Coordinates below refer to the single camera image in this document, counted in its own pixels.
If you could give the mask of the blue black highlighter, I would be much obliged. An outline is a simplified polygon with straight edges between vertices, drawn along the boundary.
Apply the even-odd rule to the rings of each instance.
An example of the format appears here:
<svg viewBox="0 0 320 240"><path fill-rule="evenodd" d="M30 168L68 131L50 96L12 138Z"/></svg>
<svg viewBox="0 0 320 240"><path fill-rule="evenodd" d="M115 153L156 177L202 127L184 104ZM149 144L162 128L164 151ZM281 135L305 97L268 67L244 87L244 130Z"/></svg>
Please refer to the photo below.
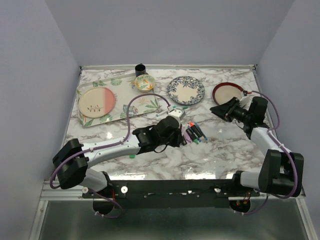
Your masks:
<svg viewBox="0 0 320 240"><path fill-rule="evenodd" d="M183 146L186 146L186 145L187 145L187 141L186 141L184 138L182 139L182 145L183 145Z"/></svg>

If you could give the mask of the orange black highlighter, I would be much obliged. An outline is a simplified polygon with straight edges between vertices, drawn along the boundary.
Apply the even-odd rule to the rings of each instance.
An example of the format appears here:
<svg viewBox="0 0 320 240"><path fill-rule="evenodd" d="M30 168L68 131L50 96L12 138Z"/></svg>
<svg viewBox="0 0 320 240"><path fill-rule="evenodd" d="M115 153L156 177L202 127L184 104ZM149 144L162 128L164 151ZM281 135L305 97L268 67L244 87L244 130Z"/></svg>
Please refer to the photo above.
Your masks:
<svg viewBox="0 0 320 240"><path fill-rule="evenodd" d="M190 122L189 127L194 132L194 134L197 136L197 138L201 138L203 136L201 131L198 129L198 127L194 123Z"/></svg>

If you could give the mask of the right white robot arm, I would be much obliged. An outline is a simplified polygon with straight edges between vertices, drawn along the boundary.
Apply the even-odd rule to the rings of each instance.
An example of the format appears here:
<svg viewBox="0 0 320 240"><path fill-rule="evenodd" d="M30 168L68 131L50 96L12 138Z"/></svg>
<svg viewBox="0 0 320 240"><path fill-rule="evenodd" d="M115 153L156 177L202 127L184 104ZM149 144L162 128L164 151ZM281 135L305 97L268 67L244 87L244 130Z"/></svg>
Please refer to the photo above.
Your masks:
<svg viewBox="0 0 320 240"><path fill-rule="evenodd" d="M249 109L244 109L237 98L210 108L210 111L226 122L243 123L246 136L264 154L259 172L238 170L230 183L230 191L241 196L248 188L285 199L298 197L302 189L304 157L286 148L265 124L268 100L255 96Z"/></svg>

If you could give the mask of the green black highlighter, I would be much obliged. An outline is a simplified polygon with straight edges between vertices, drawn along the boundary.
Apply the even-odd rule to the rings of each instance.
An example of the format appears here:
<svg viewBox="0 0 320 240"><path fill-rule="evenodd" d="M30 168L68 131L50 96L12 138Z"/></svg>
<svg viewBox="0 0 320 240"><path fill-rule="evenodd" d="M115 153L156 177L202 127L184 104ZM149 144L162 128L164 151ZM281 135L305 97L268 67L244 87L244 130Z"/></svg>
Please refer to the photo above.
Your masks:
<svg viewBox="0 0 320 240"><path fill-rule="evenodd" d="M197 136L195 135L195 133L190 128L186 129L186 133L188 134L188 136L190 137L190 139L194 143L199 144L199 140L198 140Z"/></svg>

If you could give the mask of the purple translucent highlighter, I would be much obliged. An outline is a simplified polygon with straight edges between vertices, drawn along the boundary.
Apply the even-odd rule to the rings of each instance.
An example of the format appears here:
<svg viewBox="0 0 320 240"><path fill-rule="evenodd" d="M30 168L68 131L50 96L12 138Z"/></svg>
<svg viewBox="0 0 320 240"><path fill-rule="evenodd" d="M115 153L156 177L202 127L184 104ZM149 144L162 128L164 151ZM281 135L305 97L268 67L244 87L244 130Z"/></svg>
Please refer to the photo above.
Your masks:
<svg viewBox="0 0 320 240"><path fill-rule="evenodd" d="M191 137L188 135L187 130L186 130L185 128L183 128L183 129L181 130L181 133L182 133L182 136L184 137L184 139L185 139L185 141L186 141L187 143L192 143L192 142L193 142L192 139L191 139Z"/></svg>

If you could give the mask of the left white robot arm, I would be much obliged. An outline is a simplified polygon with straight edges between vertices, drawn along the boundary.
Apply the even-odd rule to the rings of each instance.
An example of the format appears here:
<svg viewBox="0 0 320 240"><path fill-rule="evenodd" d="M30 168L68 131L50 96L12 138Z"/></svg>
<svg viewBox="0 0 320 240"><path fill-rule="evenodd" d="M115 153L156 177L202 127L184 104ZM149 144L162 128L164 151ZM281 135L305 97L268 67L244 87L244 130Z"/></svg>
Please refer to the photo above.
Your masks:
<svg viewBox="0 0 320 240"><path fill-rule="evenodd" d="M52 159L54 172L50 177L52 189L84 186L101 198L111 191L107 174L92 167L119 157L155 152L160 146L180 147L183 142L181 117L168 115L157 124L135 129L124 137L98 143L81 144L69 140Z"/></svg>

